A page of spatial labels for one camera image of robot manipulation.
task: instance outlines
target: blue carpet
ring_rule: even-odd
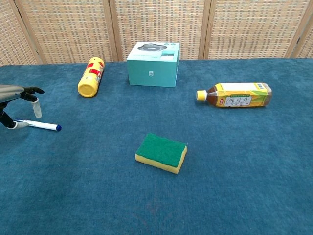
[[[1,234],[313,234],[313,59],[181,61],[175,88],[130,86],[126,63],[107,63],[94,98],[77,92],[85,67],[0,67],[62,125],[0,126]],[[196,101],[256,81],[267,107]],[[5,110],[36,120],[25,100]],[[178,175],[135,161],[147,133],[187,143]]]

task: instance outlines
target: product box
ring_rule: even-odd
[[[175,87],[179,43],[138,42],[127,57],[131,85]]]

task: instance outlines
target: green scouring pad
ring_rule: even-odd
[[[187,152],[187,145],[177,141],[147,134],[136,151],[138,162],[178,174]]]

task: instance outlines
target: wicker screen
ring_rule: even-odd
[[[116,0],[123,60],[136,42],[179,42],[182,59],[197,59],[204,0]]]
[[[313,27],[311,27],[304,44],[299,52],[298,57],[312,58],[313,57]]]
[[[0,1],[0,65],[36,64],[36,59],[8,1]]]
[[[22,0],[47,63],[112,60],[102,0]]]
[[[284,57],[308,0],[217,0],[209,59]]]

